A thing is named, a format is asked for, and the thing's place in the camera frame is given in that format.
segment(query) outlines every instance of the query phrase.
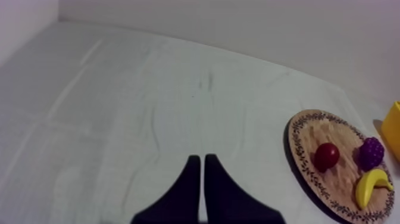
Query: wooden plate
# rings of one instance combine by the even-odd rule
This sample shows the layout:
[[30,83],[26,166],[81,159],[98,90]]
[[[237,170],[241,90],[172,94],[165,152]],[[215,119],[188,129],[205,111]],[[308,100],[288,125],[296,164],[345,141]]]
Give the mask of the wooden plate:
[[[363,174],[356,165],[358,148],[365,136],[338,116],[321,110],[304,110],[289,122],[290,151],[301,175],[318,198],[334,213],[351,223],[383,223],[393,208],[395,192],[376,188],[364,210],[355,201],[355,187]],[[320,173],[313,165],[317,147],[334,143],[340,151],[335,167]],[[384,162],[378,167],[392,178]]]

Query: toy banana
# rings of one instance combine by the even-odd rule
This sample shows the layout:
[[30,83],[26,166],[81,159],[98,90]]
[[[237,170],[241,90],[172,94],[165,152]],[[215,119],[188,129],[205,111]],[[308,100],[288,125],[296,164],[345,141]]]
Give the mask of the toy banana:
[[386,187],[393,191],[393,186],[388,181],[388,175],[380,169],[373,169],[365,173],[357,184],[355,199],[361,209],[367,207],[374,186]]

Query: white sheet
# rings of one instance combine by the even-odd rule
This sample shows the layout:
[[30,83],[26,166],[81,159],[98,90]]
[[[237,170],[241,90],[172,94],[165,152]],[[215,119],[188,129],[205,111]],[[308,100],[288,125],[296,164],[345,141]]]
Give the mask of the white sheet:
[[77,23],[55,24],[0,68],[0,107],[4,224],[129,223],[168,190],[188,155],[207,153],[287,223],[334,223],[291,173],[285,125],[317,108],[373,134],[341,88],[307,74]]

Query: purple grapes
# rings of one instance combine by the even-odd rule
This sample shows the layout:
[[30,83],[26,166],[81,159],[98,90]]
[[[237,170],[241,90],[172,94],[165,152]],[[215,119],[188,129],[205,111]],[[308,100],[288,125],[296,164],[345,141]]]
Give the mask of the purple grapes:
[[360,147],[360,166],[363,171],[369,171],[378,166],[385,154],[383,145],[375,137],[367,138]]

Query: red apple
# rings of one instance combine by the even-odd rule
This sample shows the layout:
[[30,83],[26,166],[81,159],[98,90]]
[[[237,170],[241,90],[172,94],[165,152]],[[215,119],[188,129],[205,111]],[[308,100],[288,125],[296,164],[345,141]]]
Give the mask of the red apple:
[[332,143],[323,143],[315,152],[314,165],[322,173],[338,163],[340,157],[339,149]]

